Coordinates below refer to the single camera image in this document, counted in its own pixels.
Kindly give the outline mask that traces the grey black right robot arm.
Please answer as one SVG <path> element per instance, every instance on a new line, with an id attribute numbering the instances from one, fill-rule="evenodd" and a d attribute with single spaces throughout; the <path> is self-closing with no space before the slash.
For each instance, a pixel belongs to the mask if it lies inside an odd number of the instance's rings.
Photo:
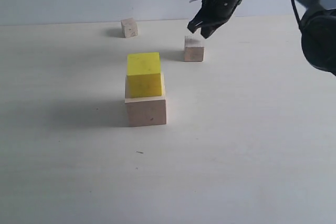
<path id="1" fill-rule="evenodd" d="M 242 0 L 202 0 L 201 9 L 188 23 L 188 30 L 198 29 L 210 37 L 229 21 Z M 291 0 L 301 33 L 301 48 L 314 68 L 335 74 L 335 0 Z"/>

